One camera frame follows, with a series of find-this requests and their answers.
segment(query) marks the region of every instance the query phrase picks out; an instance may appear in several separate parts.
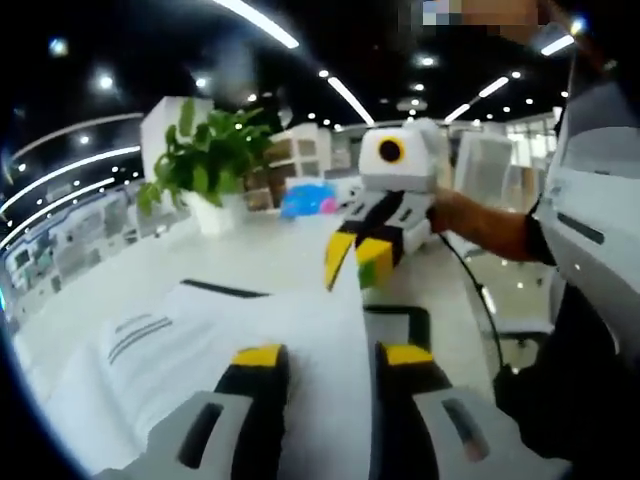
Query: green leaves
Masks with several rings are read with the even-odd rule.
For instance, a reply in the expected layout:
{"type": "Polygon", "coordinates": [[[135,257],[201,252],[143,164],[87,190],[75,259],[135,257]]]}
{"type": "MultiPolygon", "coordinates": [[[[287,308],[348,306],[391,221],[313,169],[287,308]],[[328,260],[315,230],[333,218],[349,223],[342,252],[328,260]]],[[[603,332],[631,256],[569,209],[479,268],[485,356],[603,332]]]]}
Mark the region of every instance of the green leaves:
{"type": "Polygon", "coordinates": [[[201,195],[209,191],[209,174],[202,165],[193,168],[193,191],[201,195]]]}
{"type": "Polygon", "coordinates": [[[193,98],[188,98],[180,109],[180,120],[178,120],[178,131],[183,137],[189,137],[193,129],[193,120],[196,117],[196,105],[193,98]]]}
{"type": "Polygon", "coordinates": [[[140,210],[150,214],[165,191],[176,208],[183,206],[183,191],[219,207],[221,194],[241,193],[242,177],[266,165],[264,152],[272,144],[271,130],[257,121],[260,113],[212,110],[195,125],[195,103],[187,99],[177,124],[165,132],[166,151],[154,166],[156,180],[138,192],[140,210]]]}

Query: potted plant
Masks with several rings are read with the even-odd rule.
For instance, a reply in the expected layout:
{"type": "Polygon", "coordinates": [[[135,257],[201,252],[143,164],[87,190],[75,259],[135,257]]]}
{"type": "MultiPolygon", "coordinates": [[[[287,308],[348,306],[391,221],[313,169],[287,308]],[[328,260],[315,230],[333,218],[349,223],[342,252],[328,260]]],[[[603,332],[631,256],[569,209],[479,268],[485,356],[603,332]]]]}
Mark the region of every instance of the potted plant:
{"type": "Polygon", "coordinates": [[[205,234],[227,230],[247,209],[242,178],[265,167],[270,128],[248,125],[261,110],[229,113],[214,109],[194,126],[195,105],[187,99],[177,125],[165,133],[166,151],[154,166],[156,179],[139,190],[140,210],[149,215],[168,192],[174,206],[186,203],[205,234]]]}

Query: robot camera eye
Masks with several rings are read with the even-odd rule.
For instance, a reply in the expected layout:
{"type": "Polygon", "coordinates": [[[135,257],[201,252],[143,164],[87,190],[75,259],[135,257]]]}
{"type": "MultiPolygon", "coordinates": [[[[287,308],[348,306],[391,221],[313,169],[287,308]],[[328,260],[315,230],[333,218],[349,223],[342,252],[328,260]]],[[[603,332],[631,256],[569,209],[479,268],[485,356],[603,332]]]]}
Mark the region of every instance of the robot camera eye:
{"type": "Polygon", "coordinates": [[[387,138],[380,142],[378,152],[380,153],[380,158],[389,163],[399,162],[404,156],[402,143],[392,138],[387,138]]]}

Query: black circular lens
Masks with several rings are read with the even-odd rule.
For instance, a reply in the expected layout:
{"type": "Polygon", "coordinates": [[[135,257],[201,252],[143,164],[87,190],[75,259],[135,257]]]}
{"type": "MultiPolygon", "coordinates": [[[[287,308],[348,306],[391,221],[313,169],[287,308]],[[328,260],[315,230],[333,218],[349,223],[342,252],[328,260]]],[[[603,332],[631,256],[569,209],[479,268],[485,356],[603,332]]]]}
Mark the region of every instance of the black circular lens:
{"type": "Polygon", "coordinates": [[[380,156],[385,162],[397,162],[402,155],[400,145],[393,140],[385,140],[380,144],[380,156]]]}

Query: black cable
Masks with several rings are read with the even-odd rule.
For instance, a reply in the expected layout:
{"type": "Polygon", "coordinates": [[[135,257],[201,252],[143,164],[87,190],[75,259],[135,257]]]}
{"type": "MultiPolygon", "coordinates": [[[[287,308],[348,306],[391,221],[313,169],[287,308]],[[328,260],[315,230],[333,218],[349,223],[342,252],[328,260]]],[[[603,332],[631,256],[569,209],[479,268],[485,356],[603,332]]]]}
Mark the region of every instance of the black cable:
{"type": "Polygon", "coordinates": [[[496,324],[493,319],[493,315],[491,314],[491,310],[489,310],[489,307],[487,306],[487,302],[484,299],[484,295],[482,295],[482,289],[484,287],[481,283],[478,282],[478,280],[476,280],[476,276],[467,266],[467,262],[465,262],[460,256],[460,254],[456,251],[456,249],[451,246],[451,244],[449,243],[449,240],[447,240],[444,237],[444,235],[442,235],[441,233],[439,233],[438,236],[440,237],[440,240],[442,240],[442,242],[449,248],[449,250],[453,252],[453,254],[456,256],[460,264],[464,267],[465,271],[467,272],[467,275],[469,275],[469,278],[473,283],[473,288],[475,289],[476,293],[480,297],[480,300],[482,301],[482,306],[484,307],[485,312],[487,312],[487,317],[489,318],[489,324],[491,325],[493,340],[495,341],[496,347],[498,348],[498,363],[500,363],[500,369],[502,370],[502,368],[504,367],[504,357],[502,356],[502,346],[500,345],[500,336],[498,335],[498,329],[496,328],[496,324]]]}

